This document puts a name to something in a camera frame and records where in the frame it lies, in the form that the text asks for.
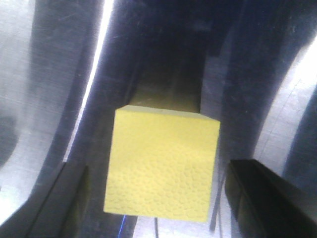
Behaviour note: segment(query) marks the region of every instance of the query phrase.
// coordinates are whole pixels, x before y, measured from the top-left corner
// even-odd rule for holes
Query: cube top face
[[[195,113],[118,109],[105,212],[205,221],[219,126]]]

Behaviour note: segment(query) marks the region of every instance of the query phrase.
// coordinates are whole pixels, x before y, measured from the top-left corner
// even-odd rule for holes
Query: black plastic piece
[[[225,191],[244,237],[317,237],[317,198],[258,161],[230,161]]]

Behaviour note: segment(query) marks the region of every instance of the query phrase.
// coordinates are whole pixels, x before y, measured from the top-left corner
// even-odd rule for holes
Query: metal surface
[[[113,115],[142,77],[180,65],[202,78],[220,139],[208,222],[158,219],[160,237],[239,237],[221,192],[229,159],[253,156],[317,194],[315,1],[182,2],[0,2],[1,222],[79,160],[91,191],[77,237],[154,237],[154,218],[103,212]]]

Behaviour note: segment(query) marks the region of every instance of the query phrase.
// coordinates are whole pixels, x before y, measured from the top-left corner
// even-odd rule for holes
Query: yellow foam block
[[[206,221],[219,125],[196,113],[118,109],[104,211]]]

